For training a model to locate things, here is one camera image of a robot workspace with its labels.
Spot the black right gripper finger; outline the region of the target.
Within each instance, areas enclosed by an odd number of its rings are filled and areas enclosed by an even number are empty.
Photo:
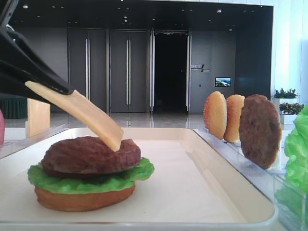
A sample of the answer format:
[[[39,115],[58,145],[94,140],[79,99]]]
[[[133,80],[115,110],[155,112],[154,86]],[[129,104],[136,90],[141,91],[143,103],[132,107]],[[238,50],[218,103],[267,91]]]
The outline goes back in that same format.
[[[0,92],[10,95],[27,97],[44,103],[50,103],[48,100],[34,93],[25,83],[32,80],[31,75],[18,70],[12,65],[0,62]]]

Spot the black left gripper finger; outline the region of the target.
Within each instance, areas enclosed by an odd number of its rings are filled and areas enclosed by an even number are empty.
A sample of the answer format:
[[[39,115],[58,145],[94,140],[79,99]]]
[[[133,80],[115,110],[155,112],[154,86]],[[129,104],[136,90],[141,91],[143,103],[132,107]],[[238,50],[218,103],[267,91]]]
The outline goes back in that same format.
[[[0,29],[0,61],[28,73],[32,78],[30,81],[57,93],[71,94],[74,91],[37,56],[20,33],[4,27]]]

